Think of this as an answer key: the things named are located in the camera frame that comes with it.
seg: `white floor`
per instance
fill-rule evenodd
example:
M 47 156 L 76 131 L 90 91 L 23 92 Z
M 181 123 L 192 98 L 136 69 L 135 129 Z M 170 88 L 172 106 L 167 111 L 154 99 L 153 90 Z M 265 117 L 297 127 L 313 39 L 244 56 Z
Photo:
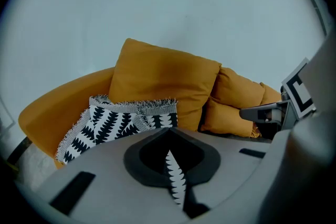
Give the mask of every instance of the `white floor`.
M 36 191 L 41 184 L 57 169 L 54 160 L 32 144 L 23 153 L 18 162 L 17 180 Z
M 11 0 L 0 25 L 0 97 L 12 119 L 51 89 L 114 66 L 128 37 L 278 90 L 324 39 L 310 0 Z M 2 155 L 23 137 L 11 127 Z

